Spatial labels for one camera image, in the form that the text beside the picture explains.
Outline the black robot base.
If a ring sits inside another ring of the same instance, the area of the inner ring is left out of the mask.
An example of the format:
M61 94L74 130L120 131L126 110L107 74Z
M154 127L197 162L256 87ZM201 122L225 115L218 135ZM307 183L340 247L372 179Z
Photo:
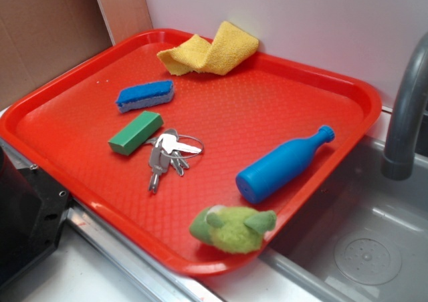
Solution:
M59 245L70 192L38 166L16 168L1 151L1 288Z

